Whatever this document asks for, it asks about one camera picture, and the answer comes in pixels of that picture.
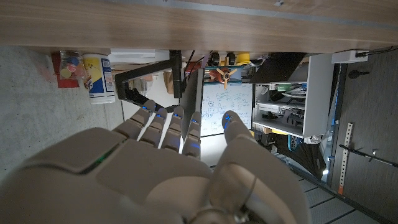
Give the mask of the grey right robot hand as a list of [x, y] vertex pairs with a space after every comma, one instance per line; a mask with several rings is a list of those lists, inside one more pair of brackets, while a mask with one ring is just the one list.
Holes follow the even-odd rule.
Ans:
[[200, 159], [201, 114], [149, 100], [113, 130], [76, 133], [25, 160], [1, 182], [2, 223], [310, 223], [290, 169], [254, 140], [233, 111], [226, 148]]

